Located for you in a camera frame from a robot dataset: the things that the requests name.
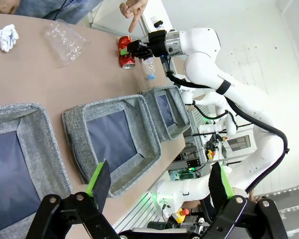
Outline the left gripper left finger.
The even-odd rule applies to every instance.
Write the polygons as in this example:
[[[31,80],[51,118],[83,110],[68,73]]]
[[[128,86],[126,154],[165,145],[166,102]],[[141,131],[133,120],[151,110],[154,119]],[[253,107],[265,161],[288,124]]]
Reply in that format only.
[[[100,163],[85,192],[62,199],[46,195],[35,214],[27,239],[64,239],[73,225],[82,224],[92,239],[118,239],[119,236],[102,214],[111,186],[107,161]]]

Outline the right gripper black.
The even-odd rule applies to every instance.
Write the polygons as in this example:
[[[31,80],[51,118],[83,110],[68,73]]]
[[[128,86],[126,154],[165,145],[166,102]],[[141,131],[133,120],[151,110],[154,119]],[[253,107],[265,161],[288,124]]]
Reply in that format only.
[[[149,48],[151,52],[148,52],[147,45],[141,40],[135,40],[132,42],[123,42],[121,44],[121,56],[132,55],[138,56],[141,60],[147,60],[149,58],[161,57],[167,55],[165,46],[166,31],[154,31],[148,34]]]

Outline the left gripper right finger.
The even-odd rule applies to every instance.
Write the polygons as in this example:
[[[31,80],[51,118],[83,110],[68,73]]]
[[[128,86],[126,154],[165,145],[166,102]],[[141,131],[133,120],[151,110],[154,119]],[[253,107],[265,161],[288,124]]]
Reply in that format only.
[[[276,203],[269,198],[254,203],[235,195],[218,162],[212,166],[208,187],[217,216],[201,236],[203,239],[227,239],[236,227],[245,228],[252,239],[288,238]]]

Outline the person's left hand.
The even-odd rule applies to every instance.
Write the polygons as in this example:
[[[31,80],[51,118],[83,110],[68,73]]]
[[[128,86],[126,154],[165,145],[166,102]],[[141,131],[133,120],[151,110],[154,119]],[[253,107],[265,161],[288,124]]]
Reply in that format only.
[[[148,0],[127,0],[119,6],[121,14],[125,18],[133,18],[129,26],[129,33],[132,33],[141,15],[143,14]]]

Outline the person's right hand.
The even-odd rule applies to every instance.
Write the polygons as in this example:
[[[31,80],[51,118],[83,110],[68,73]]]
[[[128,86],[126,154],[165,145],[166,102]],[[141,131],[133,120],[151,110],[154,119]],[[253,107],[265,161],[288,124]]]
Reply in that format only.
[[[19,0],[0,0],[0,14],[14,14],[19,2]]]

